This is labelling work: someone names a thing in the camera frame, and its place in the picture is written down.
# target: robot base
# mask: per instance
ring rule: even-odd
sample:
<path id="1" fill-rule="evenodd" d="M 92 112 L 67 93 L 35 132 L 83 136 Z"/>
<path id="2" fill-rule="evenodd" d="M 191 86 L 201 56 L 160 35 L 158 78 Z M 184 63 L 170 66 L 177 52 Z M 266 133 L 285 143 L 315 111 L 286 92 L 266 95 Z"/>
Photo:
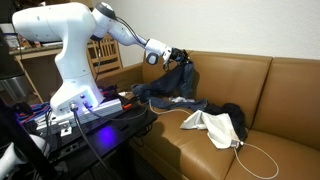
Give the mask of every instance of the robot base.
<path id="1" fill-rule="evenodd" d="M 99 119 L 96 115 L 104 117 L 107 115 L 115 114 L 117 112 L 122 112 L 122 104 L 119 99 L 114 99 L 111 101 L 104 102 L 98 107 L 93 108 L 91 113 L 89 110 L 85 110 L 83 113 L 79 113 L 79 120 L 81 124 Z M 49 127 L 52 134 L 61 132 L 61 136 L 66 136 L 72 133 L 72 127 L 77 126 L 73 113 L 68 113 L 63 117 L 55 117 L 54 114 L 51 115 L 51 120 L 49 120 Z M 45 119 L 38 121 L 37 131 L 40 133 L 41 137 L 45 137 L 47 133 L 47 125 Z"/>

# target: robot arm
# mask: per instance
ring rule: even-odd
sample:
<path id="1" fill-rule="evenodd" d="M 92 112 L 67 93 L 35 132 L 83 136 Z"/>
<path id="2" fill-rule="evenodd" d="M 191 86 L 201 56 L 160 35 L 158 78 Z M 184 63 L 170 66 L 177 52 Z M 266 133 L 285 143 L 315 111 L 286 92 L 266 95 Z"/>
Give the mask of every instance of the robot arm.
<path id="1" fill-rule="evenodd" d="M 187 58 L 185 51 L 173 48 L 155 39 L 145 40 L 137 35 L 128 24 L 117 18 L 113 9 L 104 2 L 97 4 L 92 11 L 92 15 L 97 22 L 94 34 L 91 36 L 92 40 L 99 41 L 108 33 L 122 45 L 139 45 L 146 50 L 146 60 L 151 65 L 156 64 L 160 56 L 163 57 L 164 65 L 168 63 L 169 59 L 180 62 Z"/>

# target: black table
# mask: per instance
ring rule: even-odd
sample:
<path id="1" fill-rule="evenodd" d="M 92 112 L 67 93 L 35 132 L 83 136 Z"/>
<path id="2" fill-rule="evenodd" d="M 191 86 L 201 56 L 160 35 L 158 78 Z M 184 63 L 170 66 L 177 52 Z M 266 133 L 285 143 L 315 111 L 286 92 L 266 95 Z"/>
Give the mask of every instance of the black table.
<path id="1" fill-rule="evenodd" d="M 81 126 L 100 157 L 104 158 L 117 151 L 122 153 L 125 160 L 130 158 L 127 151 L 128 141 L 156 119 L 155 113 L 134 103 L 129 110 L 116 117 L 106 116 Z M 50 138 L 53 151 L 49 160 L 55 165 L 65 163 L 68 178 L 80 175 L 98 161 L 81 137 L 78 127 L 74 127 L 72 131 L 71 135 L 65 137 L 53 135 Z"/>

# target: sofa backrest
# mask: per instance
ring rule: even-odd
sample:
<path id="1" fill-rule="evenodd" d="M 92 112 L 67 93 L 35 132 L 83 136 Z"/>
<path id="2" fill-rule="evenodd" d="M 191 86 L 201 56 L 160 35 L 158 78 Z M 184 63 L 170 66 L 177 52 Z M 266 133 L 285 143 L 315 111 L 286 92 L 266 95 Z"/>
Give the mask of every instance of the sofa backrest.
<path id="1" fill-rule="evenodd" d="M 200 51 L 189 52 L 189 56 L 196 71 L 194 99 L 207 98 L 218 106 L 239 105 L 250 128 L 272 57 Z M 162 61 L 154 66 L 143 63 L 145 83 L 163 74 Z"/>
<path id="2" fill-rule="evenodd" d="M 253 129 L 320 150 L 320 61 L 274 58 Z"/>

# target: sofa armrest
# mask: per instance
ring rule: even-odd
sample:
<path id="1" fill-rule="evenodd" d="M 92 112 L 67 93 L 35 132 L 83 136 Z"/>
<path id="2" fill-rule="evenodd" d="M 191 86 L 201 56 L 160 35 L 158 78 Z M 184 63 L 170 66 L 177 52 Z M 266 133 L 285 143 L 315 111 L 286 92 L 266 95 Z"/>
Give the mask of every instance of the sofa armrest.
<path id="1" fill-rule="evenodd" d="M 98 86 L 117 85 L 118 92 L 131 91 L 131 85 L 143 83 L 142 63 L 112 71 L 97 81 Z"/>

